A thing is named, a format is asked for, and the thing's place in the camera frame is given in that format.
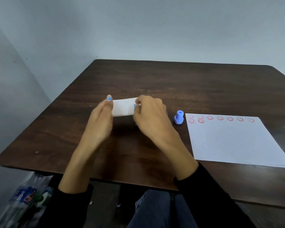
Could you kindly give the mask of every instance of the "black sleeve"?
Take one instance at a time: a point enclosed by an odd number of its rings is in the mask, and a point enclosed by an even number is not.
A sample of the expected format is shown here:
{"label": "black sleeve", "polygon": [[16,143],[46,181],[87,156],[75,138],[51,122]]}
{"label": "black sleeve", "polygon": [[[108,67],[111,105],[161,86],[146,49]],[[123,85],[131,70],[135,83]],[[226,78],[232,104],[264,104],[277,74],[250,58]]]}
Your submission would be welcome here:
{"label": "black sleeve", "polygon": [[199,163],[191,176],[174,183],[183,194],[198,228],[255,227],[250,218]]}
{"label": "black sleeve", "polygon": [[90,184],[86,192],[79,194],[66,194],[56,189],[36,228],[83,227],[92,192]]}

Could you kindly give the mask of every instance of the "paper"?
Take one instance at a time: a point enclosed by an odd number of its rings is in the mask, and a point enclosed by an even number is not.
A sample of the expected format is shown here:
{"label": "paper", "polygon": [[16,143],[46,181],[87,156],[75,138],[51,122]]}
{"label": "paper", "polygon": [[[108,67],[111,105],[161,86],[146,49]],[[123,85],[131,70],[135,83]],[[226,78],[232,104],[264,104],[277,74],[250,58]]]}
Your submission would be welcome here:
{"label": "paper", "polygon": [[258,117],[186,114],[197,160],[285,167],[285,153]]}
{"label": "paper", "polygon": [[113,100],[113,117],[127,116],[134,114],[134,104],[137,98],[126,98]]}

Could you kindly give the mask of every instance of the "dark brown tabletop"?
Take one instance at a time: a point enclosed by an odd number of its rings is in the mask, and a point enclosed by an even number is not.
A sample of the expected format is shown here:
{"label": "dark brown tabletop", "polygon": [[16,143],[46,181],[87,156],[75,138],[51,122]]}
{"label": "dark brown tabletop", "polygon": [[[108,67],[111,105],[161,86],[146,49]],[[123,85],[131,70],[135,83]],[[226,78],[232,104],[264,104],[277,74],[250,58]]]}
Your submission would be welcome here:
{"label": "dark brown tabletop", "polygon": [[[63,173],[91,110],[107,94],[161,98],[171,121],[178,110],[256,116],[285,152],[285,76],[271,66],[95,60],[0,154],[0,165]],[[192,153],[186,122],[174,127]],[[285,168],[201,163],[233,199],[285,207]],[[168,160],[132,116],[114,118],[91,177],[176,189]]]}

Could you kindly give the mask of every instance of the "wood grain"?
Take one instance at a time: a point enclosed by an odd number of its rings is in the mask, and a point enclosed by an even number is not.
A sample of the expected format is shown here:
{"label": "wood grain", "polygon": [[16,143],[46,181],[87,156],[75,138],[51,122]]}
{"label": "wood grain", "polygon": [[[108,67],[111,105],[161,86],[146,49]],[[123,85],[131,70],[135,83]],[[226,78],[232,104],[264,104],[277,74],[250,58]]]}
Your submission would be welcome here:
{"label": "wood grain", "polygon": [[[91,110],[107,94],[161,98],[171,121],[178,110],[256,116],[285,152],[285,76],[271,66],[95,60],[0,155],[0,165],[63,173]],[[192,152],[186,123],[174,127]],[[232,198],[285,207],[285,168],[202,164]],[[131,116],[114,118],[91,177],[176,189],[168,160]]]}

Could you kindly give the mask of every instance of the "bottle label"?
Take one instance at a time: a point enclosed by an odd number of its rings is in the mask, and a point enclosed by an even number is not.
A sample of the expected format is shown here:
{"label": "bottle label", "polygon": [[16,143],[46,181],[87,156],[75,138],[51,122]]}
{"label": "bottle label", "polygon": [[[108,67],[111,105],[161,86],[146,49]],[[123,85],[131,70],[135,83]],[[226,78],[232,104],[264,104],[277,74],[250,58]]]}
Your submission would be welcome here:
{"label": "bottle label", "polygon": [[29,204],[36,194],[37,189],[32,187],[18,188],[14,195],[11,197],[10,201],[19,201],[25,204]]}

